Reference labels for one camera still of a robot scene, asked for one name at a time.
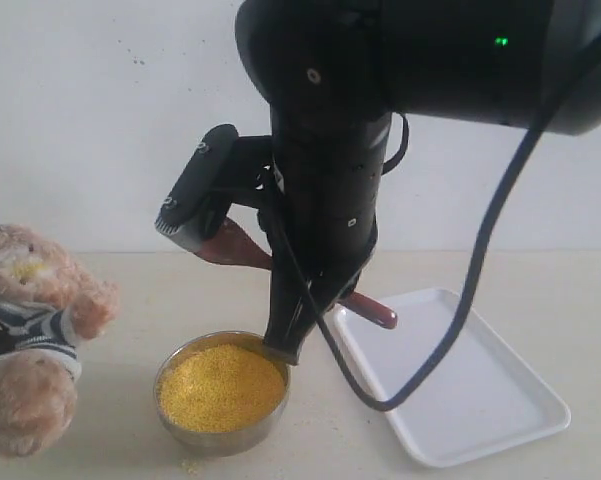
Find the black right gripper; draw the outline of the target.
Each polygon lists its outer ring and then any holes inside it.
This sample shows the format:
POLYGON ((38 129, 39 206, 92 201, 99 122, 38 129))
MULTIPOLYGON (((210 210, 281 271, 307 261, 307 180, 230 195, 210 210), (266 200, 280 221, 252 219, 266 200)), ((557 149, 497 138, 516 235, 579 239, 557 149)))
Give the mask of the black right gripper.
POLYGON ((299 363, 317 315, 351 295, 377 239, 376 199, 391 115, 302 124, 272 108, 270 125, 279 212, 293 252, 275 243, 264 346, 299 363), (296 260, 314 305, 303 296, 296 260))

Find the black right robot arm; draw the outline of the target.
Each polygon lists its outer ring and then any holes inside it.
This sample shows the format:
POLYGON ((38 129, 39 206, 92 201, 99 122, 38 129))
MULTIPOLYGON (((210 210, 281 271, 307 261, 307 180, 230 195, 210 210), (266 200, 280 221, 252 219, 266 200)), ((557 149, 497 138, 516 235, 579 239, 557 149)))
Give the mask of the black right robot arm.
POLYGON ((246 1, 243 66, 270 107, 265 345, 296 364, 377 240, 394 114, 526 128, 601 34, 601 1, 246 1))

